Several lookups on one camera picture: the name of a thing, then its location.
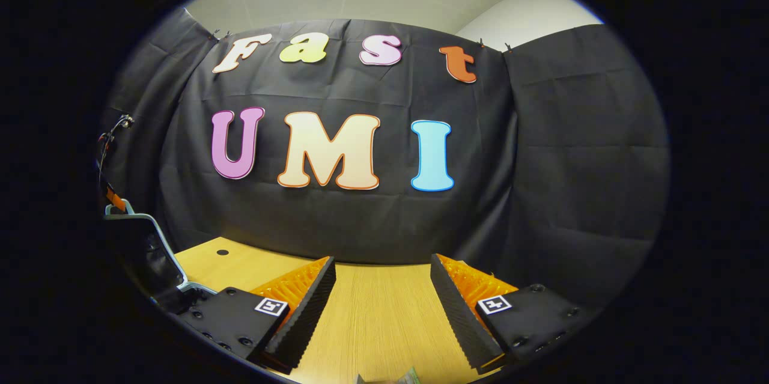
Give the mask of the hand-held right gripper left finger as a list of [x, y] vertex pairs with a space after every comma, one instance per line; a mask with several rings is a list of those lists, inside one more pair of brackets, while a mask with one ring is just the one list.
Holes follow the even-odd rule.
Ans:
[[335, 259], [324, 257], [251, 291], [205, 294], [178, 317], [234, 356], [289, 374], [299, 367], [336, 279]]

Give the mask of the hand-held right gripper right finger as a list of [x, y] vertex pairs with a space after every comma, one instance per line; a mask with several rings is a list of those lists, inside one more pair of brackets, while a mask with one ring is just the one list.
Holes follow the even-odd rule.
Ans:
[[440, 254], [431, 256], [430, 278], [454, 337], [478, 372], [527, 365], [598, 314], [545, 285], [515, 287]]

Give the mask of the light blue suitcase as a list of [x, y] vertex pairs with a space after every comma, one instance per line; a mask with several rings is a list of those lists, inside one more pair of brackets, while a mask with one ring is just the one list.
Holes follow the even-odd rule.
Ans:
[[119, 204], [105, 206], [104, 220], [127, 274], [165, 312], [184, 313], [217, 294], [187, 277], [151, 215], [137, 213], [128, 201], [121, 200]]

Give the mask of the pale green skincare tube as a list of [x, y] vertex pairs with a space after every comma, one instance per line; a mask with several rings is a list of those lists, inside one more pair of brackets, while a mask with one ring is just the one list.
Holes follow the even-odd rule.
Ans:
[[414, 367], [409, 368], [400, 376], [393, 376], [381, 379], [365, 379], [358, 374], [353, 384], [423, 384]]

